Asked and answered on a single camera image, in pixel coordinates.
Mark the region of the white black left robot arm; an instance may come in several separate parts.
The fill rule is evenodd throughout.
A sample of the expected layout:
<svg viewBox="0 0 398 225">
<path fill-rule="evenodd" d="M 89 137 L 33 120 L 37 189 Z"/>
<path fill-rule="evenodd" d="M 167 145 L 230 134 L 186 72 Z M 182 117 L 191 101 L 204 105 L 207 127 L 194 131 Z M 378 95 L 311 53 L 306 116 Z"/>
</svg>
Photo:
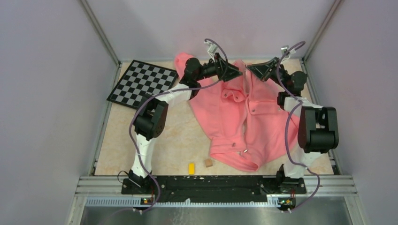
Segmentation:
<svg viewBox="0 0 398 225">
<path fill-rule="evenodd" d="M 140 194 L 149 191 L 152 178 L 152 155 L 156 139 L 164 130 L 168 109 L 195 98 L 200 90 L 215 86 L 216 82 L 201 85 L 200 81 L 216 76 L 218 82 L 230 81 L 242 75 L 238 67 L 215 53 L 207 63 L 187 54 L 175 58 L 175 67 L 182 73 L 179 83 L 162 93 L 145 94 L 130 123 L 129 134 L 136 148 L 135 159 L 127 181 Z"/>
</svg>

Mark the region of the pink zip-up jacket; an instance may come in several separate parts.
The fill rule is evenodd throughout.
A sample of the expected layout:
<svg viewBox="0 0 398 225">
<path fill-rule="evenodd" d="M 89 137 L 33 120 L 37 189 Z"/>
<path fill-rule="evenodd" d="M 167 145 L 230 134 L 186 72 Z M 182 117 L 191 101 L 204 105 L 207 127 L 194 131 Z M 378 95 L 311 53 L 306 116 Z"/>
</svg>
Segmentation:
<svg viewBox="0 0 398 225">
<path fill-rule="evenodd" d="M 299 118 L 277 104 L 275 82 L 262 82 L 242 60 L 233 64 L 242 76 L 200 90 L 189 103 L 211 140 L 210 157 L 255 172 L 297 146 Z"/>
</svg>

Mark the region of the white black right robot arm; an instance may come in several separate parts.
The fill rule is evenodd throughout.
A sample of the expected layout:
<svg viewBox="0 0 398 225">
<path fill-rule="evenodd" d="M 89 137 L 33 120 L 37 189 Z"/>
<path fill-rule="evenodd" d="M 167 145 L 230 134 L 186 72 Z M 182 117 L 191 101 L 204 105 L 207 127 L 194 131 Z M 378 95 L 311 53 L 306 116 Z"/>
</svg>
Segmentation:
<svg viewBox="0 0 398 225">
<path fill-rule="evenodd" d="M 247 66 L 257 78 L 272 80 L 283 88 L 276 102 L 281 109 L 299 118 L 297 141 L 299 148 L 294 153 L 287 151 L 289 161 L 281 165 L 276 174 L 275 187 L 281 193 L 302 185 L 308 166 L 322 154 L 338 146 L 337 111 L 334 107 L 316 105 L 301 96 L 307 82 L 307 74 L 296 71 L 288 74 L 277 57 L 270 61 Z"/>
</svg>

